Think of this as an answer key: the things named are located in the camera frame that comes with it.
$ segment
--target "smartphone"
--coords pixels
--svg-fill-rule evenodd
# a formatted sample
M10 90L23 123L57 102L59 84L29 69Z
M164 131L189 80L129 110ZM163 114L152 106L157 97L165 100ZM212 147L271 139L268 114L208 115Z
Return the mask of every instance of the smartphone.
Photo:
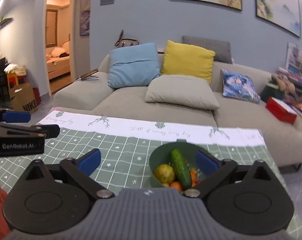
M96 69L93 69L92 71L90 71L90 72L88 72L88 73L86 73L86 74L80 76L80 79L81 79L81 80L84 80L84 79L86 79L87 77L93 75L94 73L96 73L96 72L98 72L98 71L99 71L99 70L98 70L97 68L96 68Z

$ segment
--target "bowl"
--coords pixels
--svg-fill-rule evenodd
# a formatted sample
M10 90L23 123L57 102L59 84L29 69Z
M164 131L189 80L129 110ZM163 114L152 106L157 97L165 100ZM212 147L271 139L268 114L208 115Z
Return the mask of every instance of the bowl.
M187 160L189 168L198 169L195 162L196 153L201 150L207 152L207 150L199 147L197 145L187 143L187 142L172 142L159 146L150 155L149 167L151 169L152 175L150 178L150 183L152 187L163 187L162 183L154 176L155 169L162 164L172 163L171 152L173 150L179 150L183 157ZM203 174L200 174L199 179L205 179Z

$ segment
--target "sofa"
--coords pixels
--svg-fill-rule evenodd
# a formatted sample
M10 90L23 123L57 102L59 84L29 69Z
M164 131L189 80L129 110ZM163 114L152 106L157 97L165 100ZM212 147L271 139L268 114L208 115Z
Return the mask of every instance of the sofa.
M159 62L162 67L163 54L159 54ZM222 95L221 69L251 77L258 94L270 80L271 73L238 64L214 61L210 87L220 108L210 111L174 104L146 103L147 87L112 89L108 86L109 69L110 56L107 55L99 67L98 81L78 81L67 86L55 94L53 106L62 107L67 112L98 116L255 128L262 132L268 150L279 167L302 163L301 118L297 118L296 123L290 125L276 119L262 101L257 105Z

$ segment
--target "striped gray pillow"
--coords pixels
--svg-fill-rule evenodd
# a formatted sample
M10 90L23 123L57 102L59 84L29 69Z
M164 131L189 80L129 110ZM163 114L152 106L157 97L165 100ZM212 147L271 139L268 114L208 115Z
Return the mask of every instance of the striped gray pillow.
M216 53L214 57L215 61L232 64L230 42L228 41L216 41L205 38L183 36L182 42L184 44L195 45L213 50Z

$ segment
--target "sofa backrest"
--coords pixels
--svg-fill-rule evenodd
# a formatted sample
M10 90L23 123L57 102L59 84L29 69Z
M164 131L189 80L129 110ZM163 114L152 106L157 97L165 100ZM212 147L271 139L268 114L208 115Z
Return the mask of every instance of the sofa backrest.
M158 54L158 55L159 55L160 69L162 69L164 54ZM110 56L107 55L102 61L99 67L99 71L109 73L110 62L111 62ZM262 92L267 82L271 79L271 73L263 70L246 67L238 64L228 64L219 61L214 61L213 69L212 69L212 79L210 85L213 92L220 92L220 93L223 92L221 69L225 69L236 73L240 73L242 75L249 76L252 79L254 88L258 94Z

